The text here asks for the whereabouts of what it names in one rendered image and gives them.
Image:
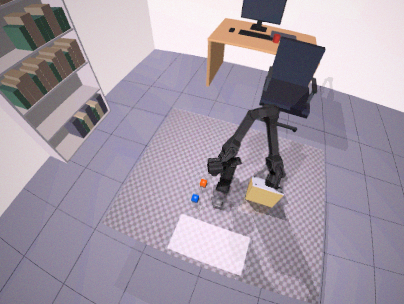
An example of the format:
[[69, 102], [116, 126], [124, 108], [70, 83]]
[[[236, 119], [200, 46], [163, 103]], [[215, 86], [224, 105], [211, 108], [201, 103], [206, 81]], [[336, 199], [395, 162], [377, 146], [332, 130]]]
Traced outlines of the blue block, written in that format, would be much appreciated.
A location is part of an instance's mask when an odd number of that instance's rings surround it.
[[199, 198], [199, 196], [193, 194], [191, 200], [197, 202], [198, 198]]

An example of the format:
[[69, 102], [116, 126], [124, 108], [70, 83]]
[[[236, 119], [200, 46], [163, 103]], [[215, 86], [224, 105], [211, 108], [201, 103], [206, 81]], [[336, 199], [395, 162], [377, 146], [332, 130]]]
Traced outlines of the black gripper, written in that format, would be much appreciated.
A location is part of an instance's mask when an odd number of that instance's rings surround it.
[[232, 183], [232, 179], [234, 176], [234, 173], [227, 173], [224, 169], [223, 169], [223, 175], [221, 175], [220, 177], [220, 182], [218, 182], [217, 187], [216, 187], [216, 191], [221, 192], [221, 193], [228, 193], [230, 190], [230, 185]]

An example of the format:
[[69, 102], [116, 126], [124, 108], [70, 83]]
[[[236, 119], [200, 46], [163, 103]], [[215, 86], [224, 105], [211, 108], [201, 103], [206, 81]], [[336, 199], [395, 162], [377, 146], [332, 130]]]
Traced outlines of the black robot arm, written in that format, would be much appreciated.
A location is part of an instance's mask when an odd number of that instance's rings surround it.
[[227, 173], [233, 173], [237, 165], [242, 165], [241, 158], [235, 157], [239, 152], [241, 142], [254, 121], [257, 118], [263, 118], [266, 124], [269, 151], [266, 157], [266, 166], [269, 174], [267, 174], [264, 183], [266, 186], [278, 190], [281, 178], [286, 177], [283, 161], [279, 155], [276, 126], [279, 111], [279, 107], [275, 104], [266, 104], [262, 107], [249, 110], [234, 135], [222, 146], [222, 151], [218, 155], [218, 158], [208, 158], [208, 173], [212, 176], [223, 175], [223, 169]]

